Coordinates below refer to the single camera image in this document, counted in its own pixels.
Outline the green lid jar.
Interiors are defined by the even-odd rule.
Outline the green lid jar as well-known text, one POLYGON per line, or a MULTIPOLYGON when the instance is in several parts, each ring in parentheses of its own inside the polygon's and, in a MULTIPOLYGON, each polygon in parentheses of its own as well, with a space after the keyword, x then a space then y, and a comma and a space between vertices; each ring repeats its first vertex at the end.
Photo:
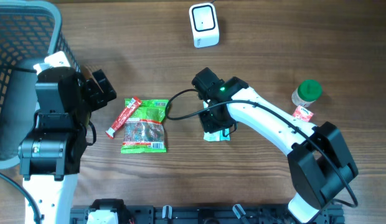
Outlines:
POLYGON ((305 80, 292 93, 291 99, 296 106, 309 107, 322 95, 322 86, 316 80, 305 80))

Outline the mint green wipes pack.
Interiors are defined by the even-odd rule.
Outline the mint green wipes pack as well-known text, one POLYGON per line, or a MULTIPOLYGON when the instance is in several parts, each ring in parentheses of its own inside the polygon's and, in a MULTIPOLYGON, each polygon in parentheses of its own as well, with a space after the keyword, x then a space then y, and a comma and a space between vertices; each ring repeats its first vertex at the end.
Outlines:
POLYGON ((204 140, 208 142, 229 141, 229 128, 214 133, 204 133, 204 140))

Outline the clear gummy candy bag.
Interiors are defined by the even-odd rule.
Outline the clear gummy candy bag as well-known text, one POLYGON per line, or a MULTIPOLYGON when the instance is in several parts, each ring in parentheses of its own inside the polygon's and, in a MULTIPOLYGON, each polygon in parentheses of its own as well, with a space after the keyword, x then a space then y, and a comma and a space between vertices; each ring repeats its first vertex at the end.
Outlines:
POLYGON ((165 130, 162 122, 129 118, 124 125, 122 154, 165 153, 165 130))

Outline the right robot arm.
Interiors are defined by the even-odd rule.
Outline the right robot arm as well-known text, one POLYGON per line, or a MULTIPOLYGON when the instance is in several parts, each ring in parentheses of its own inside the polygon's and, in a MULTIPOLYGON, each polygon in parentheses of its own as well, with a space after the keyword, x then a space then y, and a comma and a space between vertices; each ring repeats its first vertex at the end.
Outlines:
POLYGON ((225 82, 209 68, 201 70, 192 85, 208 105, 199 115, 204 131, 214 133, 243 123, 287 157, 296 191, 287 208, 296 221, 310 222, 336 202, 340 191, 351 191, 349 182, 359 170, 335 125, 299 120, 267 102, 247 82, 237 77, 225 82))

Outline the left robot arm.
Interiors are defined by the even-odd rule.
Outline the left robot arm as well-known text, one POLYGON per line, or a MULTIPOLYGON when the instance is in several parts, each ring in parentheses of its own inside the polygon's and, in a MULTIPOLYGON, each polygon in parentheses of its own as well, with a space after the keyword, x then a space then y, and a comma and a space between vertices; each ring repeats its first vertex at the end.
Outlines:
POLYGON ((55 67, 37 76, 39 109, 18 148, 26 222, 69 223, 83 153, 95 141, 92 113, 116 98, 102 70, 83 73, 55 67))

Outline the green snack bag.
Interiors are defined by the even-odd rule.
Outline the green snack bag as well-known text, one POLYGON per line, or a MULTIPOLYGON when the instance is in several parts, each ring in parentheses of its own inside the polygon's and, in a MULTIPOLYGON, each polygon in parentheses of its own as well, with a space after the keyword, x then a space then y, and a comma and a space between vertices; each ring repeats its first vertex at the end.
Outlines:
POLYGON ((151 120, 162 122, 165 118, 165 107, 168 100, 141 100, 142 104, 128 118, 128 121, 151 120))

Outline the red Kleenex tissue pack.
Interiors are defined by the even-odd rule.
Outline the red Kleenex tissue pack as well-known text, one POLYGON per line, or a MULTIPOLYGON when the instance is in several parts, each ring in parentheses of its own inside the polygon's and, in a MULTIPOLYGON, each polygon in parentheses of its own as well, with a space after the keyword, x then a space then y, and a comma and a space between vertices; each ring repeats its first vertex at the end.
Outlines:
POLYGON ((305 107, 302 107, 301 105, 297 106, 293 113, 293 117, 305 122, 309 122, 313 116, 314 113, 307 110, 305 107))

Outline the red candy bar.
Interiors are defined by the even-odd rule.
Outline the red candy bar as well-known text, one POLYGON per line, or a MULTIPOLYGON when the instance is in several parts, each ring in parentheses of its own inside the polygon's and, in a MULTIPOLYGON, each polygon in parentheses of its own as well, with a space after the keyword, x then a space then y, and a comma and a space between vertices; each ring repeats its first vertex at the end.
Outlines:
POLYGON ((141 106, 142 101, 134 96, 123 109, 123 111, 118 115, 113 124, 106 130, 106 135, 110 138, 114 138, 114 134, 119 130, 127 119, 141 106))

